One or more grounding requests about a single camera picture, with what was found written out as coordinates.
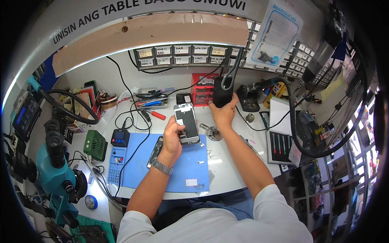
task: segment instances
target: precision screwdriver set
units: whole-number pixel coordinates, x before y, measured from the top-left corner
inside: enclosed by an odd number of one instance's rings
[[[269,164],[290,164],[288,159],[292,147],[292,136],[274,131],[267,131]]]

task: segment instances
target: green fume extractor fan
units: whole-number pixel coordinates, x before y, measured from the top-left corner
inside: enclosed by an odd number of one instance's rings
[[[98,131],[88,131],[84,144],[85,154],[91,155],[95,160],[104,161],[107,146],[108,142],[105,141],[105,138]]]

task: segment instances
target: blue jeans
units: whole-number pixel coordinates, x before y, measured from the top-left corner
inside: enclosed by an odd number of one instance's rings
[[[253,219],[254,200],[248,188],[222,194],[199,198],[162,200],[158,213],[170,211],[177,207],[223,208],[232,212],[238,220]]]

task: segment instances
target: white bottle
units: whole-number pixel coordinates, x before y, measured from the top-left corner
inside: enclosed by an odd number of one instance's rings
[[[263,91],[259,95],[258,104],[262,104],[265,101],[265,99],[267,98],[267,95],[269,94],[269,91],[270,91],[270,88],[268,88],[267,90]]]

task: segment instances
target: white desk surface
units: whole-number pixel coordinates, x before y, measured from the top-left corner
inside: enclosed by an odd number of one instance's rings
[[[103,176],[107,177],[108,167],[109,167],[109,154],[112,148],[111,143],[109,142],[112,136],[112,132],[115,127],[115,119],[122,112],[128,111],[130,109],[132,102],[126,100],[118,104],[118,108],[116,113],[114,114],[112,120],[108,123],[104,131],[100,131],[100,133],[105,137],[106,141],[108,141],[107,153],[105,156],[104,162],[93,162],[95,165],[102,165],[105,168]],[[163,133],[165,126],[170,118],[173,115],[173,106],[176,104],[175,96],[170,98],[169,106],[166,109],[156,110],[157,112],[166,116],[166,120],[162,121],[159,118],[156,118],[150,115],[152,121],[151,133]],[[243,112],[240,104],[238,104],[238,109],[240,110],[243,117],[246,117],[248,112]],[[263,105],[261,105],[261,111],[268,111]],[[204,123],[208,126],[215,126],[215,123],[212,118],[211,110],[208,107],[195,107],[194,108],[196,120],[198,125],[200,123]],[[135,121],[134,124],[139,128],[147,128],[145,122],[141,117],[137,116],[136,112],[133,112]],[[130,113],[123,114],[118,120],[117,125],[121,127],[124,119],[130,116]],[[255,129],[264,129],[264,125],[262,119],[258,113],[254,114],[255,120],[250,123],[250,125]],[[256,132],[247,126],[245,121],[237,114],[234,117],[232,122],[232,128],[239,134],[242,135],[245,139],[249,140],[249,143],[261,154],[264,160],[267,160],[266,154],[266,139],[265,139],[265,131]],[[131,127],[128,129],[129,132],[134,133],[146,133],[147,131],[140,131]],[[205,130],[200,128],[200,134],[205,134]],[[72,159],[73,153],[75,150],[79,150],[82,152],[84,147],[84,141],[86,138],[86,133],[78,133],[74,134],[72,145],[68,147],[68,152],[70,153],[70,158]],[[210,191],[208,193],[203,193],[201,196],[209,196],[220,194],[224,192],[229,192],[237,189],[241,189],[246,187],[244,181],[242,180],[234,161],[232,160],[230,153],[228,152],[227,145],[224,140],[220,141],[211,141],[207,138],[207,150],[212,150],[210,156],[208,156],[208,168],[210,173]],[[280,167],[277,164],[268,164],[267,161],[264,161],[267,167],[269,168],[273,177],[277,177],[281,174]],[[111,194],[115,194],[117,190],[117,186],[113,184],[108,185]],[[135,189],[128,187],[120,187],[118,197],[121,198],[130,198]],[[174,192],[166,192],[164,194],[163,199],[182,199],[182,198],[194,198],[199,197],[199,194],[196,193],[174,193]]]

